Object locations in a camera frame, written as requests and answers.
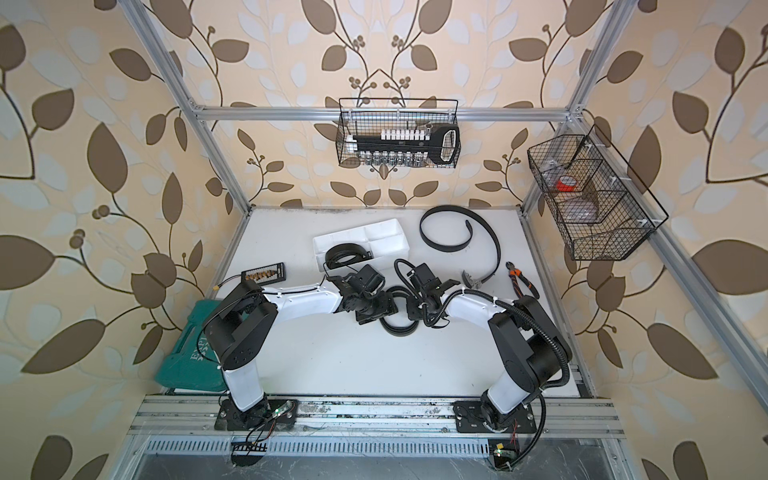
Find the black belt front loop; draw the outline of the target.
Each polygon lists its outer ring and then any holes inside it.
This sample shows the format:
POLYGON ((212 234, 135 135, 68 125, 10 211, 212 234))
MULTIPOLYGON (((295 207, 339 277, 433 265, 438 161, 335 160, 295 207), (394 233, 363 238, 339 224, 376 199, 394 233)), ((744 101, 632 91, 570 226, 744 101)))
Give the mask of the black belt front loop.
POLYGON ((341 243, 331 247, 324 255, 324 264, 328 269, 349 267, 369 261, 373 254, 364 246, 356 243, 341 243))

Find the white divided storage tray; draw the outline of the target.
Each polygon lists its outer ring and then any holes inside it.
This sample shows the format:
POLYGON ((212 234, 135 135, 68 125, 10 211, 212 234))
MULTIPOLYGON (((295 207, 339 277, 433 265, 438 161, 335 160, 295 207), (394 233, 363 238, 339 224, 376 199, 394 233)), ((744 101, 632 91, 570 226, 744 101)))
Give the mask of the white divided storage tray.
POLYGON ((314 237, 315 260, 320 272, 324 269, 335 271, 327 265, 325 254, 332 247, 344 243, 364 247, 372 255, 370 260, 352 264, 355 269, 370 264, 383 271, 391 269, 395 259, 407 259, 409 256, 409 243, 401 224, 397 219, 390 219, 314 237))

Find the black belt long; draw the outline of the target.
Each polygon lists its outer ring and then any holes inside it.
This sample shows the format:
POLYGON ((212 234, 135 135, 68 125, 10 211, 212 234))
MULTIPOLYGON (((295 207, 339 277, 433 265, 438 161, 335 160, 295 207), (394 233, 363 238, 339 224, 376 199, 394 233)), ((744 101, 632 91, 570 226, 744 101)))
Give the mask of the black belt long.
POLYGON ((392 286, 387 289, 387 294, 393 299, 403 299, 406 301, 406 313, 410 324, 408 326, 396 326, 389 323, 385 317, 379 319, 379 323, 384 330, 395 337, 406 337, 413 334, 422 319, 419 303, 416 296, 404 286, 392 286))

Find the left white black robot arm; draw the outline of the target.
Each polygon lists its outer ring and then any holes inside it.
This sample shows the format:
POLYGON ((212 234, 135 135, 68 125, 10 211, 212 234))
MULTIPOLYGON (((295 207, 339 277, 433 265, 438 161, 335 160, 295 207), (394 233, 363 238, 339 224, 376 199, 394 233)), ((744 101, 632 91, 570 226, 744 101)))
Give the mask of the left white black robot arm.
POLYGON ((398 312, 384 285, 385 277, 369 265, 288 290, 241 281, 202 326, 237 411, 247 414, 266 406, 256 358, 273 326, 313 315, 349 312, 360 325, 380 320, 398 312))

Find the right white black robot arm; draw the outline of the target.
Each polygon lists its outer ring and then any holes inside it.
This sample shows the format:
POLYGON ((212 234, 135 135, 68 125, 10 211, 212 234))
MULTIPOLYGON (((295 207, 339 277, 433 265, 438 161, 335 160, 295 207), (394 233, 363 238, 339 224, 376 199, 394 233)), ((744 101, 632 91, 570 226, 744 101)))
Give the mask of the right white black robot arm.
POLYGON ((443 282, 427 265, 403 259, 395 261, 395 272, 415 301, 416 319, 425 326, 437 329, 462 320, 490 332, 503 373, 481 395, 488 414, 509 415, 544 391, 570 382, 571 347, 535 297, 505 301, 455 280, 443 282))

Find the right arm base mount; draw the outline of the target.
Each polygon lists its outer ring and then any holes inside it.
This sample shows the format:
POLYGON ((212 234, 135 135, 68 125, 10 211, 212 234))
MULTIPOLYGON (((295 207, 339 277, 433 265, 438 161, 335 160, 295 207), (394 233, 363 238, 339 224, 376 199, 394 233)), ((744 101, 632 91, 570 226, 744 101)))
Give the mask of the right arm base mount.
POLYGON ((518 406, 509 413, 499 413, 486 401, 464 400, 452 404, 459 433, 532 434, 537 423, 532 411, 518 406))

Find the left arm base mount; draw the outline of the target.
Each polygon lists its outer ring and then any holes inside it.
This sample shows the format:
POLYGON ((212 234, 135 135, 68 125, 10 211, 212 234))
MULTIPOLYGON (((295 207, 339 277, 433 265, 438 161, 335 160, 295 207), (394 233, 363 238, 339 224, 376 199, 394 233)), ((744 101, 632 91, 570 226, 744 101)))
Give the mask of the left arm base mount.
POLYGON ((266 431, 272 426, 291 428, 297 419, 297 399, 270 399, 264 397, 247 411, 239 410, 227 397, 220 402, 214 429, 217 431, 266 431))

